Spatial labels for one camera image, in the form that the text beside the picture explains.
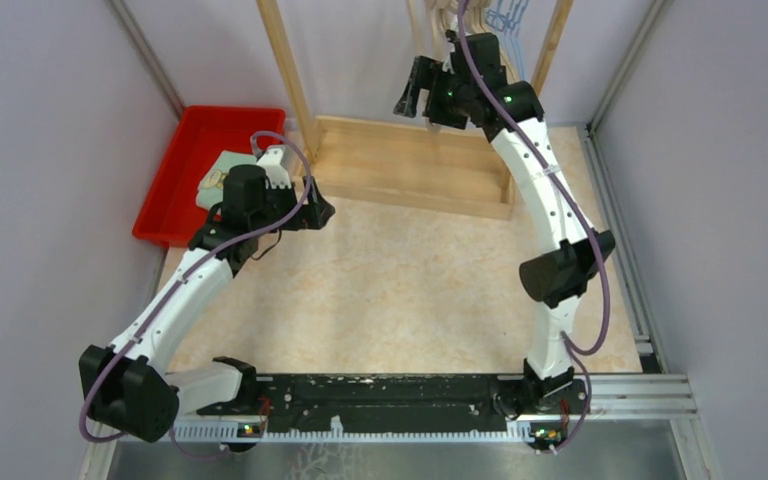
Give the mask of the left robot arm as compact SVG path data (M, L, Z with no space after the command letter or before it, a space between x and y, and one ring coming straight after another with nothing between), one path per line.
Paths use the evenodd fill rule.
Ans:
M334 215L312 174L302 193L277 176L282 167L237 165L224 179L222 199L211 206L176 272L129 327L108 346L90 345L79 358L84 403L81 435L93 443L90 420L146 442L164 437L177 418L223 403L237 414L252 411L260 388L248 365L219 360L179 373L168 370L183 338L212 299L251 260L268 233L320 230Z

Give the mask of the blue wire hanger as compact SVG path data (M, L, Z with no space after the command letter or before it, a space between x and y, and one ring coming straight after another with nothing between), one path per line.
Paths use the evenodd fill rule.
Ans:
M529 10L529 0L512 1L509 16L509 34L514 52L514 60L522 80L527 79L527 49L524 42L525 21Z
M502 33L514 61L516 73L521 77L525 73L523 53L520 45L520 31L528 2L523 0L508 1L505 8L499 5L498 13L502 21Z
M511 4L510 0L493 0L489 2L485 10L487 28L492 30L500 40L504 40L508 33Z

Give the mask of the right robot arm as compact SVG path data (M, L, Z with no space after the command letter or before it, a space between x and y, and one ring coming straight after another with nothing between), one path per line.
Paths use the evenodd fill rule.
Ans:
M502 159L530 213L540 246L519 267L520 281L538 303L536 332L525 359L523 398L536 412L550 411L574 377L574 361L596 353L610 325L606 261L616 246L611 231L598 231L572 195L552 150L545 111L526 81L511 83L499 42L491 33L446 37L449 57L415 58L397 115L423 115L436 126L480 128ZM588 284L599 278L602 321L594 345L570 337Z

